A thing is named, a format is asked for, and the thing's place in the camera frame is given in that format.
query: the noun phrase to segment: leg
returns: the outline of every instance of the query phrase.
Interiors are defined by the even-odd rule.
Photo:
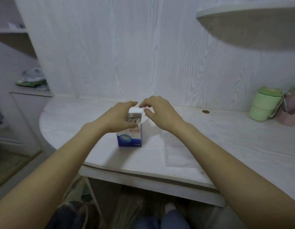
[[[171,209],[167,212],[162,221],[161,229],[190,229],[183,215],[177,209]]]
[[[153,216],[143,216],[135,220],[132,229],[159,229],[159,220]]]

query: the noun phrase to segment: green tumbler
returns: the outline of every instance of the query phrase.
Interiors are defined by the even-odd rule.
[[[253,100],[249,117],[256,121],[266,121],[283,95],[284,92],[280,89],[260,88]]]

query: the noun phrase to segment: pink container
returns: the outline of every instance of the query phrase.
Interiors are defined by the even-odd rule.
[[[287,95],[285,100],[289,112],[283,111],[280,107],[276,114],[276,120],[284,126],[292,127],[295,125],[295,115],[293,115],[295,114],[295,96]]]

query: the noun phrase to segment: blue and white box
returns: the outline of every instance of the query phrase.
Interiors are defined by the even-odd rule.
[[[141,147],[142,145],[142,108],[130,108],[126,121],[136,122],[138,127],[117,132],[118,145],[121,147]]]

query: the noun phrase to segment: person's right hand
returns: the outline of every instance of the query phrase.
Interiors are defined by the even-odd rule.
[[[175,111],[169,101],[161,96],[151,96],[150,98],[145,99],[139,107],[153,107],[155,113],[146,108],[144,109],[145,115],[159,128],[170,133],[173,133],[180,123],[184,123],[184,120]]]

